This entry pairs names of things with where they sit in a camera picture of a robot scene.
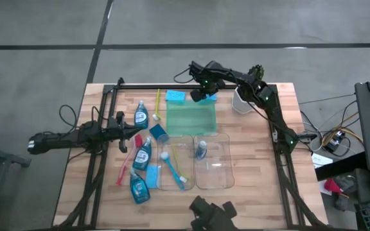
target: green plastic container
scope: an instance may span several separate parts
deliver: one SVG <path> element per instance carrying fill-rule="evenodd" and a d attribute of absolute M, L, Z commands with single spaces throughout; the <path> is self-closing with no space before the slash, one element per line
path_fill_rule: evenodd
<path fill-rule="evenodd" d="M 166 129 L 170 135 L 216 133 L 215 102 L 167 101 Z"/>

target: concrete floor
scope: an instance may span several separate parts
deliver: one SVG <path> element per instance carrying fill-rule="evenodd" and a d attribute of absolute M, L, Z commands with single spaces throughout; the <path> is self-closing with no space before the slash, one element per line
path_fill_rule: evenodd
<path fill-rule="evenodd" d="M 0 45 L 94 44 L 107 0 L 0 0 Z M 370 42 L 366 0 L 121 0 L 112 7 L 104 44 Z M 0 51 L 0 149 L 32 158 L 14 166 L 0 201 L 0 230 L 49 227 L 67 150 L 27 154 L 31 135 L 65 131 L 58 108 L 80 107 L 92 51 Z M 216 60 L 247 71 L 265 68 L 267 82 L 294 82 L 299 102 L 351 94 L 370 81 L 370 49 L 211 49 L 102 51 L 94 83 L 172 82 L 192 61 Z M 320 125 L 354 97 L 301 105 Z M 349 114 L 356 105 L 349 108 Z M 326 123 L 325 129 L 339 123 Z M 352 129 L 360 134 L 359 124 Z M 352 149 L 363 150 L 354 139 Z M 356 228 L 355 214 L 324 197 L 337 228 Z"/>

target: clear plastic container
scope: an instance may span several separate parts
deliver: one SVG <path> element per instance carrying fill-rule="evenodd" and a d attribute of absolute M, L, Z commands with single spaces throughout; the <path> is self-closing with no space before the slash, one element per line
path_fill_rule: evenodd
<path fill-rule="evenodd" d="M 178 176 L 186 179 L 186 182 L 182 182 L 184 190 L 192 189 L 195 185 L 195 159 L 192 136 L 165 134 L 158 137 L 157 143 L 158 189 L 181 190 L 168 164 L 161 158 L 161 153 L 164 151 L 169 154 L 170 163 Z"/>
<path fill-rule="evenodd" d="M 200 141 L 207 144 L 204 158 L 195 153 Z M 234 185 L 228 134 L 196 135 L 194 138 L 195 179 L 200 189 L 227 189 Z"/>

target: red object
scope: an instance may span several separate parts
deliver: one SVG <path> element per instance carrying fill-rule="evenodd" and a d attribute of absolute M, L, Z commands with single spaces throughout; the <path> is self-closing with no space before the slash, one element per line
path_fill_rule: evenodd
<path fill-rule="evenodd" d="M 142 136 L 141 136 L 141 134 L 138 134 L 138 135 L 136 135 L 135 136 L 135 148 L 140 148 L 141 146 L 142 146 Z M 135 153 L 136 151 L 134 151 L 135 150 L 135 148 L 134 147 L 132 147 L 132 150 L 131 150 L 131 152 L 128 154 L 128 156 L 126 157 L 126 159 L 125 159 L 125 161 L 123 162 L 123 164 L 122 164 L 122 169 L 121 169 L 121 171 L 119 171 L 119 176 L 118 176 L 118 181 L 116 182 L 116 184 L 118 185 L 118 186 L 121 186 L 121 182 L 122 182 L 122 178 L 123 178 L 123 175 L 124 175 L 124 173 L 125 173 L 125 170 L 127 170 L 127 161 L 128 160 L 130 160 L 130 156 L 131 156 L 131 154 L 133 154 L 133 153 Z"/>
<path fill-rule="evenodd" d="M 342 193 L 342 189 L 340 189 L 340 187 L 337 185 L 337 183 L 333 179 L 326 180 L 324 184 L 324 188 L 334 193 Z"/>
<path fill-rule="evenodd" d="M 142 136 L 138 134 L 135 136 L 135 147 L 140 148 L 142 146 Z"/>
<path fill-rule="evenodd" d="M 121 181 L 122 181 L 122 178 L 123 178 L 123 174 L 125 173 L 125 170 L 127 169 L 127 167 L 126 166 L 123 166 L 123 169 L 122 169 L 122 175 L 121 175 L 121 177 L 119 177 L 118 178 L 118 181 L 116 182 L 116 184 L 118 185 L 118 186 L 121 186 Z"/>

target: wooden table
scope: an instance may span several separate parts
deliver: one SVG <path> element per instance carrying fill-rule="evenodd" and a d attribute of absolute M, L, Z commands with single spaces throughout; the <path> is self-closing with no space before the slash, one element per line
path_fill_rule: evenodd
<path fill-rule="evenodd" d="M 277 89 L 287 125 L 296 132 L 303 132 L 294 85 L 277 83 Z M 81 106 L 79 124 L 91 119 L 91 107 L 99 107 L 102 90 L 103 84 L 88 84 Z M 143 100 L 151 116 L 155 112 L 156 92 L 156 90 L 119 90 L 115 113 L 119 110 L 124 111 L 126 122 L 134 124 L 134 112 L 138 101 Z M 152 189 L 150 201 L 136 205 L 130 194 L 128 173 L 123 179 L 123 186 L 116 185 L 120 166 L 127 154 L 119 151 L 118 142 L 112 142 L 105 168 L 97 228 L 190 228 L 194 216 L 189 210 L 189 205 L 198 195 L 217 205 L 232 201 L 238 212 L 233 218 L 238 228 L 286 228 L 268 122 L 255 112 L 246 115 L 236 113 L 231 106 L 233 90 L 221 90 L 217 96 L 215 105 L 217 132 L 227 133 L 230 137 L 234 186 L 230 189 L 212 190 L 202 190 L 195 186 L 189 191 Z M 166 117 L 164 99 L 165 90 L 162 90 L 159 114 L 163 127 Z M 156 124 L 152 118 L 149 122 L 149 128 Z M 148 134 L 148 130 L 141 131 L 143 137 Z M 131 143 L 128 141 L 127 146 L 129 152 Z M 154 139 L 152 146 L 153 153 L 156 153 L 157 144 Z M 83 150 L 71 150 L 71 156 L 81 151 Z M 156 163 L 156 158 L 157 155 L 153 154 L 153 164 Z M 292 158 L 302 198 L 313 213 L 322 222 L 327 223 L 310 153 L 306 150 L 295 150 Z M 62 222 L 81 198 L 88 163 L 89 155 L 86 154 L 75 158 L 67 165 L 54 225 Z M 292 217 L 295 217 L 293 200 L 290 200 L 290 204 Z"/>

